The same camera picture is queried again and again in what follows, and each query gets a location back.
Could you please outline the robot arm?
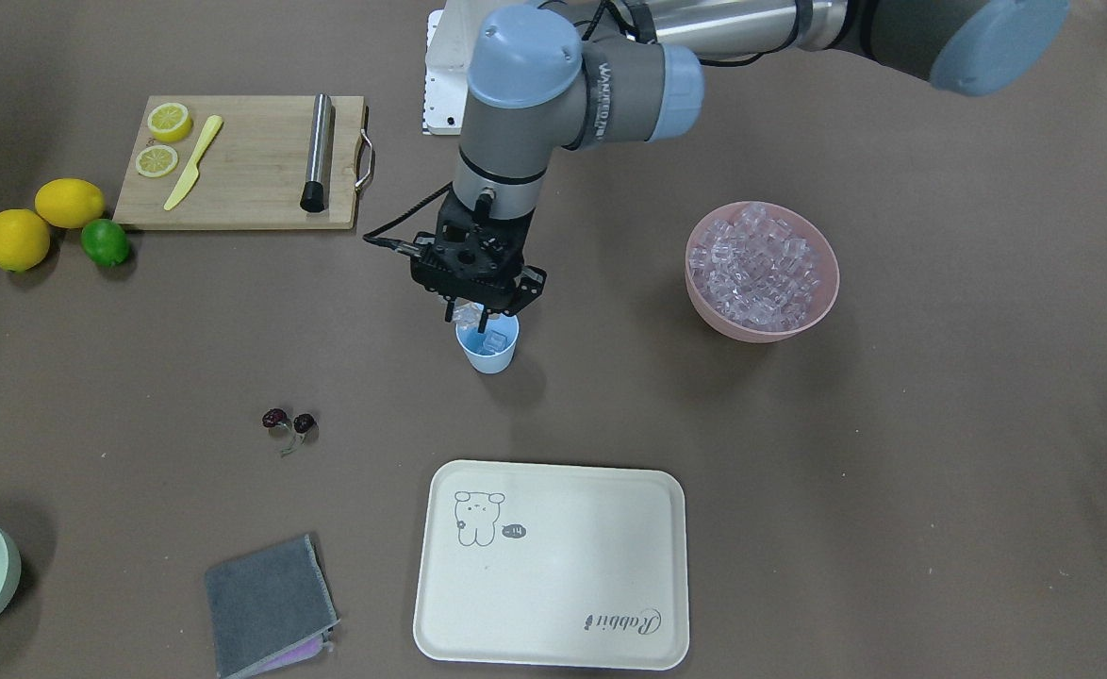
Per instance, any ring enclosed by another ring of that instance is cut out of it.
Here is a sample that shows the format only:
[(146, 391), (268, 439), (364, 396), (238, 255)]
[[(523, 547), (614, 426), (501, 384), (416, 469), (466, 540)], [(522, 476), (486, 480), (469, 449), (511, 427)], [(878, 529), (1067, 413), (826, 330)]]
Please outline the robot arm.
[(1066, 1), (523, 1), (470, 39), (458, 158), (436, 232), (395, 250), (412, 279), (459, 306), (476, 330), (542, 294), (524, 263), (554, 150), (684, 135), (705, 66), (744, 66), (792, 48), (839, 50), (941, 91), (982, 96), (1030, 70), (1057, 38)]

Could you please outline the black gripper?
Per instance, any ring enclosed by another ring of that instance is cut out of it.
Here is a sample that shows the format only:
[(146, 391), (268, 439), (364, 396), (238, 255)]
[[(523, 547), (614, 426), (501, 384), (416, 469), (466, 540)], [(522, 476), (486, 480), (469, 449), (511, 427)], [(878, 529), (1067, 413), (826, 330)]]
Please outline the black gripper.
[(417, 233), (420, 253), (411, 258), (410, 274), (414, 282), (446, 298), (444, 322), (454, 320), (454, 301), (479, 304), (485, 307), (479, 332), (485, 335), (490, 313), (520, 313), (544, 292), (548, 274), (523, 256), (532, 215), (496, 219), (463, 206), (454, 194), (442, 200), (436, 232)]

